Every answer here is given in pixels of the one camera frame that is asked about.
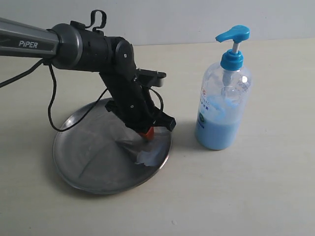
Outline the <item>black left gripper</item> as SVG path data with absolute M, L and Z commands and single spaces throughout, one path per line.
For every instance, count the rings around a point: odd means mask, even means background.
M 157 108 L 148 88 L 141 88 L 137 83 L 108 83 L 112 96 L 105 108 L 114 113 L 126 127 L 137 132 L 145 141 L 154 138 L 154 127 L 165 127 L 172 131 L 176 126 L 173 117 Z

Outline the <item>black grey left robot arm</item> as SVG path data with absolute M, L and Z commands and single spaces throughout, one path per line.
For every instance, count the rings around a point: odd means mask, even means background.
M 1 83 L 7 86 L 35 71 L 44 64 L 54 68 L 97 72 L 106 91 L 112 96 L 106 110 L 112 112 L 126 127 L 146 140 L 154 136 L 155 127 L 172 131 L 173 117 L 156 107 L 150 94 L 161 87 L 164 72 L 136 67 L 133 45 L 119 36 L 105 36 L 107 15 L 102 12 L 99 26 L 97 11 L 90 14 L 90 24 L 71 21 L 51 29 L 40 29 L 8 19 L 0 21 L 0 54 L 2 56 L 37 58 L 29 70 Z

